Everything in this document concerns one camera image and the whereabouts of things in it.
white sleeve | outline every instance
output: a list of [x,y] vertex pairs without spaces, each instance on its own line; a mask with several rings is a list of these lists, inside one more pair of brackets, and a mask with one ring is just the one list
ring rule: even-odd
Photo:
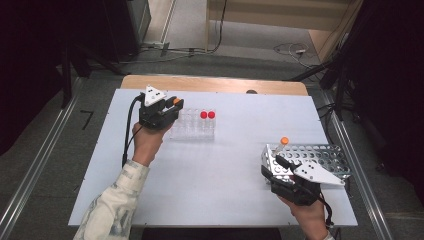
[[149,168],[128,160],[118,179],[91,202],[75,239],[128,239]]

white table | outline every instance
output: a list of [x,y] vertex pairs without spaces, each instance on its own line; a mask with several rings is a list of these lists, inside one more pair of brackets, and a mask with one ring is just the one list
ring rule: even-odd
[[[69,225],[79,225],[90,202],[121,169],[126,116],[140,90],[117,90],[82,183]],[[185,108],[216,109],[214,141],[165,137],[138,203],[135,226],[276,227],[297,224],[260,172],[266,143],[326,144],[311,97],[168,92]],[[137,121],[135,108],[133,122]],[[357,225],[344,188],[322,186],[336,225]]]

perforated metal plate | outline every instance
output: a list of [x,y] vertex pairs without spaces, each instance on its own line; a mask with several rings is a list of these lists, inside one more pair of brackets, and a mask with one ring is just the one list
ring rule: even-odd
[[280,155],[294,164],[314,161],[340,179],[351,175],[351,169],[343,149],[336,145],[286,145],[267,144],[262,152],[262,164],[274,176],[293,175],[290,169],[279,165],[275,156]]

red cap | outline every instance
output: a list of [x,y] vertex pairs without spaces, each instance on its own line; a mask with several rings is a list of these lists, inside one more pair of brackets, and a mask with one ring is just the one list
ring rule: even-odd
[[208,117],[211,119],[215,118],[215,112],[214,111],[208,112]]
[[200,118],[206,119],[207,117],[208,117],[208,113],[206,111],[201,111],[200,112]]

gray floor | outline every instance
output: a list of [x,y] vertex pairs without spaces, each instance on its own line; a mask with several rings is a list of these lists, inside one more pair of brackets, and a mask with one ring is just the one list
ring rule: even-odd
[[[300,37],[302,34],[304,33],[295,34],[299,36],[299,39],[281,38],[276,43],[310,41],[307,37]],[[168,35],[168,39],[172,39],[171,33]],[[165,57],[159,58],[159,51],[143,52],[137,59],[134,59],[133,63],[122,64],[120,67],[132,74],[217,76],[263,80],[285,80],[305,71],[305,67],[293,61],[290,56],[279,56],[275,52],[269,51],[269,48],[268,51],[261,50],[264,52],[261,57],[252,58],[252,55],[248,55],[244,50],[252,48],[253,50],[249,51],[257,53],[257,48],[264,46],[263,44],[259,46],[257,41],[246,43],[244,48],[232,48],[230,42],[223,41],[223,48],[220,48],[223,51],[217,52],[215,55],[199,55],[173,61],[146,62],[162,61],[180,57],[182,54],[169,53]],[[171,44],[177,43],[176,39],[171,41]],[[187,45],[181,44],[173,47],[187,47]],[[242,57],[235,57],[237,52]],[[90,79],[84,80],[80,97],[10,235],[10,239],[71,239],[75,234],[76,229],[68,227],[67,222],[107,114],[109,103],[123,78],[98,67],[95,69],[97,70],[92,73]],[[324,105],[322,91],[316,83],[317,77],[321,76],[321,74],[317,74],[317,76],[303,81],[316,106]],[[0,180],[2,183],[0,184],[0,207],[3,211],[56,120],[60,111],[61,97],[62,94],[59,93],[53,98],[27,127],[12,149],[0,156]],[[82,110],[94,112],[85,130],[82,128],[88,116],[81,113]],[[422,231],[424,211],[415,196],[413,187],[403,178],[390,177],[384,172],[376,172],[374,168],[379,160],[364,129],[360,124],[352,121],[349,113],[345,113],[345,123],[394,239],[424,239],[424,231]],[[337,135],[331,126],[330,133],[332,139],[337,142]],[[355,178],[352,177],[351,181],[351,203],[359,226],[342,228],[342,237],[343,239],[377,239],[356,186]],[[281,229],[281,232],[284,236],[283,239],[302,239],[301,231],[296,226],[285,227]],[[141,229],[134,229],[131,239],[139,239],[140,233]]]

